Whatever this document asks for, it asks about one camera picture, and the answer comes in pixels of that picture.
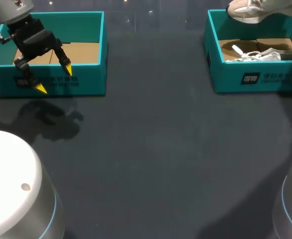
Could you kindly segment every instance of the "cardboard box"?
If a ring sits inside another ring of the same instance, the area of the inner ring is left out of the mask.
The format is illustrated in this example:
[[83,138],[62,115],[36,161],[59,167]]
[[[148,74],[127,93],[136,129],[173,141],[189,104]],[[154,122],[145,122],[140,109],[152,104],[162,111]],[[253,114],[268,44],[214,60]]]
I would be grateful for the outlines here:
[[[0,43],[0,97],[104,95],[108,55],[104,13],[37,12],[32,16],[40,18],[44,27],[52,30],[62,42],[72,42],[63,48],[72,61],[73,75],[65,74],[52,52],[32,60],[30,67],[47,90],[45,95],[28,86],[22,73],[12,64],[20,55],[14,42]],[[2,25],[0,32],[7,37],[7,26]]]
[[292,91],[292,60],[225,62],[219,41],[231,39],[256,40],[260,51],[269,47],[291,49],[292,17],[273,14],[259,24],[243,24],[231,19],[225,10],[209,10],[204,33],[215,92]]

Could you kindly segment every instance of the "yellow fingertip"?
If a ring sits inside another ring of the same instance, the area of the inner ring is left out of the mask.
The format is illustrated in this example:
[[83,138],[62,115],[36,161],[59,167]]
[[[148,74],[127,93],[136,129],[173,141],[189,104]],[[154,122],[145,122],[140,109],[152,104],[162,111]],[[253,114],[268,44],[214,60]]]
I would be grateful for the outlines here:
[[71,63],[66,66],[66,69],[70,73],[70,76],[72,76],[72,66],[71,66]]
[[41,83],[38,84],[35,88],[36,88],[37,90],[39,90],[39,91],[41,91],[41,92],[47,94],[45,88],[43,87],[43,85],[42,85]]

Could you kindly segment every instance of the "cardboard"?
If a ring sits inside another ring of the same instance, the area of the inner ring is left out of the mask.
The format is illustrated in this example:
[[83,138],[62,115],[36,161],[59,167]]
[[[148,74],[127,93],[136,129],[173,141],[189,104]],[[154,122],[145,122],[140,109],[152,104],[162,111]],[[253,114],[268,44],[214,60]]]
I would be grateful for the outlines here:
[[261,52],[269,48],[283,51],[292,50],[292,41],[290,38],[257,39],[257,43]]
[[[72,42],[63,44],[62,48],[72,63],[98,63],[99,43]],[[59,64],[55,54],[52,55],[50,63]]]
[[[65,54],[70,58],[72,63],[98,63],[99,57],[99,43],[82,43],[71,42],[64,43],[62,46]],[[14,60],[21,55],[19,49],[17,50]],[[38,56],[29,61],[29,64],[60,64],[53,50],[47,52],[43,56]]]
[[239,39],[235,40],[220,40],[219,45],[225,61],[234,60],[240,58],[240,55],[234,51],[233,45],[238,46],[243,52],[259,51],[257,46],[257,41],[241,41]]
[[[45,53],[44,55],[38,56],[38,57],[34,58],[33,60],[29,61],[28,63],[29,63],[29,65],[49,64],[50,60],[51,60],[52,53],[53,53],[53,50],[50,50],[49,52]],[[21,55],[22,54],[21,54],[20,50],[18,49],[16,51],[12,65],[14,65],[14,61]]]

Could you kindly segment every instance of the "shoelace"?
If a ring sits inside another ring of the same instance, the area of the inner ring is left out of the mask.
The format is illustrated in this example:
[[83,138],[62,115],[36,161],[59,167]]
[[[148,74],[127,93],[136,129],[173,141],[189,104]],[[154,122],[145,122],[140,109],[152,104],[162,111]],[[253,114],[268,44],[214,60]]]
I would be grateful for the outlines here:
[[252,52],[248,52],[248,53],[244,53],[238,46],[233,45],[232,49],[235,50],[235,52],[237,52],[241,58],[236,58],[233,60],[228,60],[226,62],[233,62],[233,61],[262,61],[263,59],[269,57],[269,55],[266,56],[262,56],[260,51],[252,51]]
[[248,0],[248,4],[247,4],[247,8],[246,8],[246,12],[242,18],[242,21],[245,19],[247,11],[250,9],[251,3],[255,2],[257,5],[259,5],[260,8],[262,8],[262,2],[266,1],[266,0]]

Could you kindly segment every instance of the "shoe sole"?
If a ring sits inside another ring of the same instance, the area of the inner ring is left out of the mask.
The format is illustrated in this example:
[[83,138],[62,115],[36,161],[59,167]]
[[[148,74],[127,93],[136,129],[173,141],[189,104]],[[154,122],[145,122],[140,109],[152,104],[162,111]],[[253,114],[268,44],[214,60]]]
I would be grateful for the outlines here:
[[292,16],[292,7],[273,10],[273,11],[267,12],[261,16],[248,17],[248,18],[244,18],[244,19],[242,19],[241,17],[233,17],[233,19],[240,21],[240,22],[243,22],[243,23],[247,23],[247,24],[257,24],[257,23],[260,23],[261,21],[263,21],[269,15],[272,15],[274,13],[281,13],[281,14],[284,14],[287,16]]

